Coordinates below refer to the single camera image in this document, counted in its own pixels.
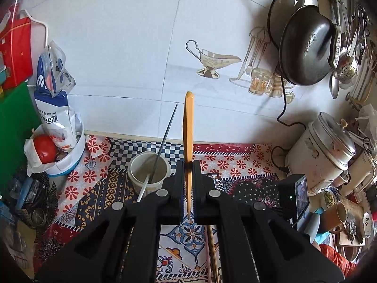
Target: red tomato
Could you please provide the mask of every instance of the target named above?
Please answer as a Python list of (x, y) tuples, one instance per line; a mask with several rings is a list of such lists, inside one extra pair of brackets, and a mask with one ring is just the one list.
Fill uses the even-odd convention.
[(34, 147), (42, 164), (55, 162), (57, 148), (48, 135), (40, 135), (33, 139)]

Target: black and white checkered pattern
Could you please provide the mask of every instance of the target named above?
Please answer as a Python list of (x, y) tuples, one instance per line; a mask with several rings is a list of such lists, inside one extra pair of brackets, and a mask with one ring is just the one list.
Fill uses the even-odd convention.
[[(160, 142), (143, 142), (120, 138), (110, 138), (110, 143), (111, 149), (109, 155), (113, 158), (110, 168), (122, 170), (127, 169), (129, 162), (135, 155), (145, 151), (158, 153), (161, 146)], [(184, 158), (183, 145), (166, 142), (161, 155), (170, 163), (173, 175), (175, 174), (176, 162)]]

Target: lid knob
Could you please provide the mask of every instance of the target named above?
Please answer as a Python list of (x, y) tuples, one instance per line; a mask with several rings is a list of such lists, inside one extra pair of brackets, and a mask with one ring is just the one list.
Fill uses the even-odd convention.
[(341, 119), (340, 120), (340, 126), (342, 127), (342, 129), (344, 129), (345, 127), (347, 127), (348, 126), (347, 121), (345, 121), (344, 119)]

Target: white electric pot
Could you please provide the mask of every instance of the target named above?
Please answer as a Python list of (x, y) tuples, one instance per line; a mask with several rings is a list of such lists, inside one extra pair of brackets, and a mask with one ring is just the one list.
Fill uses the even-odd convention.
[(348, 169), (354, 154), (355, 145), (344, 128), (320, 113), (288, 152), (285, 164), (291, 174), (306, 175), (309, 195), (314, 196)]

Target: black wok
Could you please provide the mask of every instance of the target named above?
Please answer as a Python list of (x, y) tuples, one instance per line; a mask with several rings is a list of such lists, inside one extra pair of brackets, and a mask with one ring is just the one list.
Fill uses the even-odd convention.
[(318, 7), (305, 5), (285, 26), (279, 50), (283, 77), (295, 85), (313, 85), (330, 71), (333, 25)]

